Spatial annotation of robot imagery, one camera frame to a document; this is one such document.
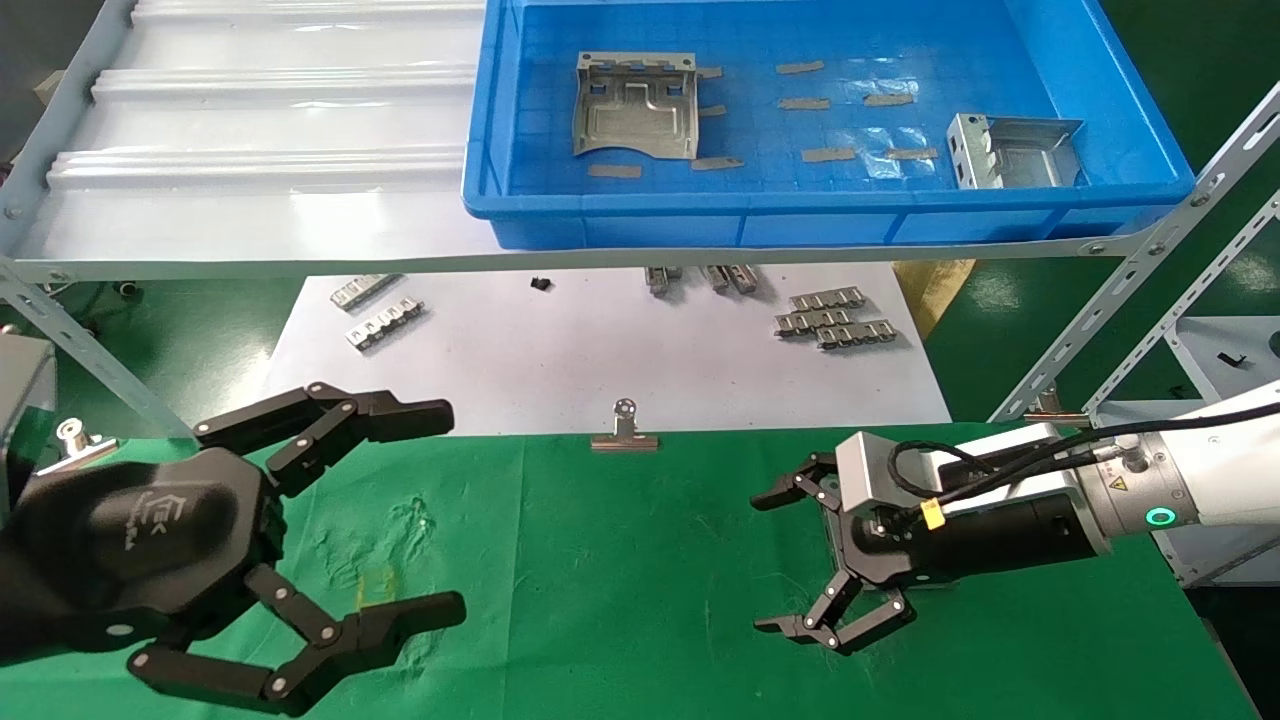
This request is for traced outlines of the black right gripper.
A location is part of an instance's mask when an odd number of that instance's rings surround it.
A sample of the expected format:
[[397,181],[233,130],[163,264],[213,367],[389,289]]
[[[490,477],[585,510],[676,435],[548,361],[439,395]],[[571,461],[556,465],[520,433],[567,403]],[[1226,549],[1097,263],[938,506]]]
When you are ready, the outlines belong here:
[[[813,498],[838,512],[838,492],[823,486],[837,470],[835,454],[812,454],[768,491],[754,495],[750,506],[764,512]],[[873,521],[887,516],[884,511],[870,519],[840,514],[841,571],[808,611],[756,619],[754,629],[849,657],[916,620],[900,589],[1103,557],[1112,551],[1065,493],[964,512],[936,530],[918,523],[897,533],[876,532]]]

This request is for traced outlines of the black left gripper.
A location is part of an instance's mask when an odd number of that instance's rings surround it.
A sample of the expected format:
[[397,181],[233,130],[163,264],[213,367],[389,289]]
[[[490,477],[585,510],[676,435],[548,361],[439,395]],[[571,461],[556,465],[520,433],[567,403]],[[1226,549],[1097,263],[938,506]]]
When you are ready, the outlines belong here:
[[[3,664],[159,637],[128,662],[151,691],[306,715],[346,678],[393,665],[412,637],[462,624],[467,609],[445,591],[334,619],[270,568],[284,550],[278,496],[301,495],[362,442],[453,429],[443,398],[402,402],[388,389],[315,382],[198,421],[206,450],[184,460],[33,479],[3,527]],[[275,445],[266,474],[243,457]],[[255,601],[303,639],[292,660],[270,669],[189,652]]]

